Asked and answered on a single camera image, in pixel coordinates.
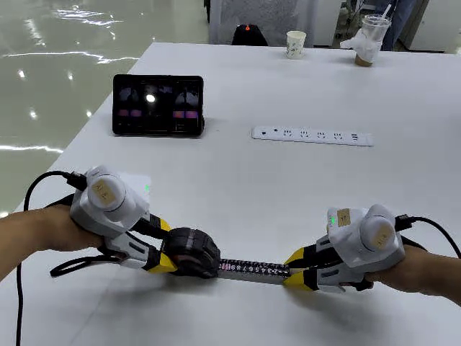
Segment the forearm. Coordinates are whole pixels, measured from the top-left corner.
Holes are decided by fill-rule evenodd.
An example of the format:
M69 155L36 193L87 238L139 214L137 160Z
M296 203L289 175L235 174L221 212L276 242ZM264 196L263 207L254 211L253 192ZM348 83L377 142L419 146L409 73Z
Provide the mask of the forearm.
M461 306L461 259L434 256L427 266L421 292L443 296Z
M0 219L0 281L40 248L41 220L36 212Z

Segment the wrist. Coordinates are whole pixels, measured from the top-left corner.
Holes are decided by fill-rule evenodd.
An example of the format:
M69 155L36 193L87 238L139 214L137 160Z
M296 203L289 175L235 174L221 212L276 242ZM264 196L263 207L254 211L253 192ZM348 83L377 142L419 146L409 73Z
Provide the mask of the wrist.
M422 273L421 292L430 296L444 296L447 287L447 260L451 258L432 254L428 257Z
M11 240L29 255L41 250L41 220L35 211L13 213L3 220Z

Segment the person's leg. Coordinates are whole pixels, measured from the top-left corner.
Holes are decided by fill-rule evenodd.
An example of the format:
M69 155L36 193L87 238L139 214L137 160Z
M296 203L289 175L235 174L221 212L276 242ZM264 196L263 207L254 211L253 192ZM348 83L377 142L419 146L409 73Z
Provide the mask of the person's leg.
M392 50L398 37L402 33L408 18L415 7L416 0L398 0L392 18L392 24L382 41L382 50Z

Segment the black cable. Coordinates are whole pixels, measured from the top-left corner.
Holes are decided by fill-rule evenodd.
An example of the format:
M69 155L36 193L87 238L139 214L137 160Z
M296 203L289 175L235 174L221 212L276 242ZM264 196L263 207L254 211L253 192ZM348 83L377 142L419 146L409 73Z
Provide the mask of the black cable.
M444 230L442 226L440 226L437 222L432 221L429 218L423 218L421 216L408 216L406 214L399 215L395 218L395 231L400 232L405 229L410 229L412 227L412 223L415 223L417 221L428 223L429 225L432 225L433 227L438 229L448 240L449 244L452 246L452 248L456 252L456 255L458 256L458 258L461 259L460 248L456 245L453 238L448 234L447 231Z
M454 251L456 252L456 255L458 256L458 258L461 259L461 251L460 251L460 248L456 245L455 241L454 241L453 238L448 234L448 232L445 231L444 228L443 228L442 226L440 226L437 222L432 221L432 220L429 219L429 218L422 218L421 216L414 216L413 218L411 218L411 220L412 220L413 222L415 222L415 221L425 222L425 223L428 223L429 225L432 225L432 226L435 227L436 229L438 229L438 230L445 236L445 238L447 238L448 242L450 243L450 245L452 246L452 248L453 248Z
M35 189L37 184L47 177L61 176L67 179L67 183L82 188L86 184L85 176L77 173L68 173L62 171L51 171L40 175L34 182L29 186L24 198L24 211L29 210L29 202L32 191ZM22 312L24 310L24 294L22 292L22 263L19 263L16 267L16 287L17 287L17 323L16 323L16 346L21 345L21 331L22 331Z

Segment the white table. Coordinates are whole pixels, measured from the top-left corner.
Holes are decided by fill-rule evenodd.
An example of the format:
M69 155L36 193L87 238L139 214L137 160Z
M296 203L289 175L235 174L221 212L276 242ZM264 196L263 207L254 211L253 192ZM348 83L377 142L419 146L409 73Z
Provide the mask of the white table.
M459 57L382 53L360 68L352 51L309 50L301 61L282 51L153 44L131 73L203 76L204 136L114 137L108 97L52 168L105 163L151 175L151 212L208 232L227 258L284 261L325 234L328 207L373 203L432 217L460 243ZM252 140L251 127L265 124L370 132L376 146ZM32 207L64 195L63 186L44 182ZM405 235L453 253L436 229ZM381 284L305 293L116 265L48 276L80 255L43 252L24 263L23 345L456 345L461 337L453 303ZM0 285L3 345L13 343L16 308L10 275Z

